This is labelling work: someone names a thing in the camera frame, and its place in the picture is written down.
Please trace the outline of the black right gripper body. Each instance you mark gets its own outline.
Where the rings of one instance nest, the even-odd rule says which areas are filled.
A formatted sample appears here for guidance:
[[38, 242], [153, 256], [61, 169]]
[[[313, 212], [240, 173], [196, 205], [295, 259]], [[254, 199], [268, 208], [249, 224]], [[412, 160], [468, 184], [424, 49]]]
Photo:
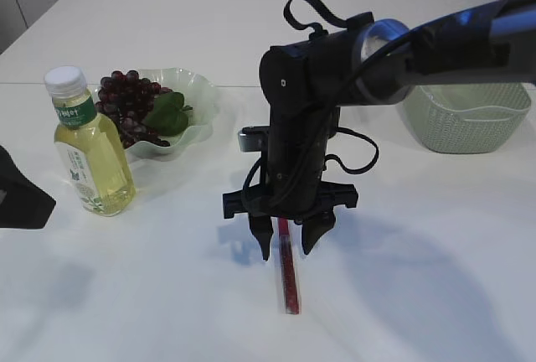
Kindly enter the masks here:
[[253, 216], [269, 215], [288, 220], [307, 220], [314, 215], [344, 205], [351, 209], [358, 202], [358, 192], [352, 184], [320, 181], [316, 188], [311, 185], [295, 189], [277, 205], [270, 205], [271, 187], [256, 184], [249, 187], [243, 203], [243, 190], [223, 194], [223, 215], [233, 219], [237, 214], [249, 213]]

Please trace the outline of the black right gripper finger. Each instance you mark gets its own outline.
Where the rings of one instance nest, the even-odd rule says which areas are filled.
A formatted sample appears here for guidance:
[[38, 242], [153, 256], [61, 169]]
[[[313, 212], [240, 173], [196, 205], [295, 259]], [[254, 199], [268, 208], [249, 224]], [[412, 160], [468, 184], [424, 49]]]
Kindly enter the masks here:
[[335, 226], [335, 223], [336, 217], [332, 209], [322, 211], [303, 221], [301, 247], [305, 255], [312, 251], [316, 243]]
[[271, 237], [273, 236], [271, 217], [269, 215], [249, 215], [249, 226], [251, 234], [259, 243], [263, 260], [268, 261], [271, 252]]

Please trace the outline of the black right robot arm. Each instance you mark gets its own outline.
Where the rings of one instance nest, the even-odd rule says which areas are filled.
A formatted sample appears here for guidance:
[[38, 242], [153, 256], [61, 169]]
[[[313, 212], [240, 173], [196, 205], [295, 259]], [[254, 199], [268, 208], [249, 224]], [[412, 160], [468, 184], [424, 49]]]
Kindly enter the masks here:
[[225, 218], [247, 214], [264, 259], [273, 218], [299, 224], [309, 253], [335, 225], [334, 208], [356, 205], [353, 185], [322, 180], [341, 107], [394, 105], [417, 85], [535, 80], [535, 0], [497, 0], [416, 28], [370, 12], [341, 19], [321, 0], [302, 1], [321, 21], [300, 23], [284, 10], [309, 37], [264, 53], [259, 77], [270, 122], [239, 134], [243, 152], [260, 154], [249, 172], [260, 181], [223, 197]]

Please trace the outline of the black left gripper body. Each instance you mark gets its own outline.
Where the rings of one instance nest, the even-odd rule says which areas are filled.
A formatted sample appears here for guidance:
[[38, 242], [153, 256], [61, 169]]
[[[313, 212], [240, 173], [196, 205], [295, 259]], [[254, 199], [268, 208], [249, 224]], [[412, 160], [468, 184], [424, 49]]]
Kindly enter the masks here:
[[1, 147], [1, 228], [43, 229], [56, 201], [17, 168]]

